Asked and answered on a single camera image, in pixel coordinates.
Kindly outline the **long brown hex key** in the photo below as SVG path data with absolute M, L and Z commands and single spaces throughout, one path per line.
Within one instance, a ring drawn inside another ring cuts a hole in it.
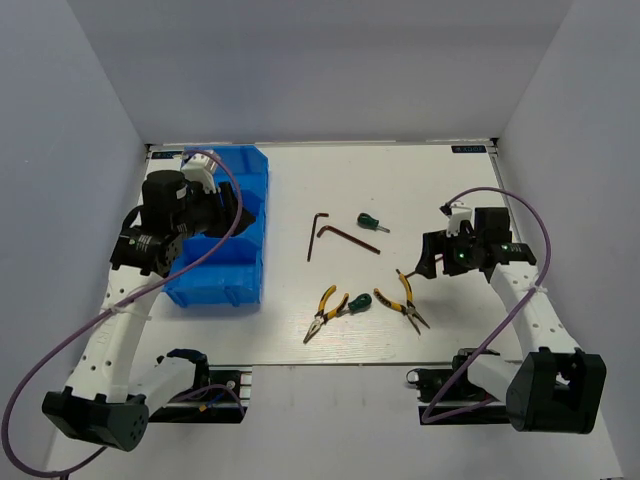
M 355 236 L 353 236 L 353 235 L 351 235 L 351 234 L 349 234 L 349 233 L 347 233 L 347 232 L 345 232 L 343 230 L 340 230 L 340 229 L 338 229 L 338 228 L 336 228 L 336 227 L 334 227 L 332 225 L 324 225 L 324 226 L 322 226 L 318 230 L 318 232 L 316 233 L 316 237 L 320 238 L 326 232 L 333 233 L 333 234 L 335 234 L 335 235 L 337 235 L 337 236 L 339 236 L 339 237 L 341 237 L 341 238 L 343 238 L 343 239 L 345 239 L 345 240 L 347 240 L 347 241 L 349 241 L 349 242 L 351 242 L 351 243 L 353 243 L 353 244 L 355 244 L 355 245 L 357 245 L 357 246 L 359 246 L 359 247 L 361 247 L 361 248 L 363 248 L 363 249 L 365 249 L 365 250 L 367 250 L 367 251 L 369 251 L 369 252 L 371 252 L 371 253 L 373 253 L 375 255 L 380 255 L 381 254 L 381 250 L 380 249 L 378 249 L 378 248 L 374 247 L 373 245 L 371 245 L 371 244 L 369 244 L 369 243 L 367 243 L 367 242 L 365 242 L 365 241 L 363 241 L 363 240 L 361 240 L 361 239 L 359 239 L 359 238 L 357 238 L 357 237 L 355 237 Z

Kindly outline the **yellow needle-nose pliers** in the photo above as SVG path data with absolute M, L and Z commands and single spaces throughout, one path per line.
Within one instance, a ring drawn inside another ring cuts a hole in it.
M 416 330 L 417 334 L 421 334 L 420 327 L 416 324 L 419 322 L 427 329 L 430 329 L 430 325 L 426 322 L 426 320 L 421 316 L 421 314 L 416 309 L 416 306 L 413 301 L 413 290 L 410 282 L 408 281 L 408 277 L 403 274 L 400 270 L 396 270 L 398 278 L 402 283 L 405 290 L 405 301 L 404 302 L 394 302 L 387 298 L 378 288 L 373 290 L 374 297 L 385 307 L 401 313 L 405 316 L 413 328 Z
M 345 293 L 341 301 L 333 309 L 327 308 L 329 298 L 336 292 L 337 286 L 331 285 L 321 296 L 314 319 L 307 330 L 303 343 L 307 344 L 330 320 L 337 317 L 347 306 L 349 294 Z

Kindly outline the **green stubby screwdriver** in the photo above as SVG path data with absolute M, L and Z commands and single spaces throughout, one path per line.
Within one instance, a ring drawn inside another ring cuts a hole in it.
M 372 304 L 372 298 L 368 293 L 358 295 L 354 300 L 346 303 L 346 306 L 337 316 L 355 315 L 367 311 Z
M 384 226 L 380 225 L 378 219 L 375 219 L 371 215 L 365 212 L 361 212 L 357 217 L 357 224 L 364 229 L 373 230 L 373 231 L 381 231 L 384 233 L 389 233 L 390 230 Z

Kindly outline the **short brown hex key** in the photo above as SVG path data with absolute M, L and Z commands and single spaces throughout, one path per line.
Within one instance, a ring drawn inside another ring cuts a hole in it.
M 313 246 L 314 246 L 314 240 L 316 238 L 316 230 L 317 230 L 318 220 L 320 218 L 328 218 L 328 217 L 329 217 L 329 213 L 326 213 L 326 212 L 318 212 L 313 217 L 311 233 L 310 233 L 310 239 L 309 239 L 309 245 L 308 245 L 308 250 L 307 250 L 307 257 L 306 257 L 306 261 L 307 262 L 311 262 Z

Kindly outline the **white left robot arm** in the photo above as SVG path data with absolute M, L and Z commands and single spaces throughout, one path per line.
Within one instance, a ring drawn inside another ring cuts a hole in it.
M 249 217 L 236 182 L 209 184 L 178 171 L 150 173 L 142 202 L 129 211 L 111 254 L 105 315 L 60 392 L 46 394 L 42 411 L 67 437 L 133 450 L 150 417 L 174 398 L 205 396 L 211 374 L 205 354 L 177 348 L 137 380 L 131 368 L 164 280 L 174 278 L 186 240 L 199 234 L 223 241 Z

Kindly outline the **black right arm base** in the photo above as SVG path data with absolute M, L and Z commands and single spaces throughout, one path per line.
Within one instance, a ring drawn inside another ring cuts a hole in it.
M 473 348 L 460 349 L 453 357 L 449 366 L 414 368 L 407 372 L 405 376 L 406 384 L 418 392 L 418 402 L 420 404 L 418 407 L 419 417 L 422 417 L 422 414 L 431 403 L 433 397 L 473 351 Z M 437 416 L 457 408 L 471 406 L 489 398 L 490 395 L 481 387 L 471 384 L 467 379 L 467 373 L 464 373 L 444 394 L 443 398 L 434 408 L 432 415 Z M 506 407 L 504 403 L 499 400 L 493 400 L 490 405 L 477 410 L 434 422 L 435 425 L 506 425 L 508 423 Z

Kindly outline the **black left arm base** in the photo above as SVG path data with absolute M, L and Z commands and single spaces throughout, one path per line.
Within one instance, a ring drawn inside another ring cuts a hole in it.
M 208 389 L 179 394 L 149 419 L 156 424 L 240 424 L 248 412 L 253 368 L 211 367 Z

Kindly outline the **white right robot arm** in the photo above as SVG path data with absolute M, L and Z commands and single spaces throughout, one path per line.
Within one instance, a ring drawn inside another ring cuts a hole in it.
M 429 405 L 452 389 L 466 399 L 483 391 L 487 400 L 505 405 L 517 431 L 590 433 L 604 389 L 604 360 L 585 352 L 564 328 L 538 283 L 542 273 L 532 250 L 513 239 L 508 209 L 453 203 L 442 210 L 448 225 L 424 234 L 417 273 L 433 279 L 481 272 L 504 305 L 523 360 L 511 364 L 486 343 L 459 353 Z

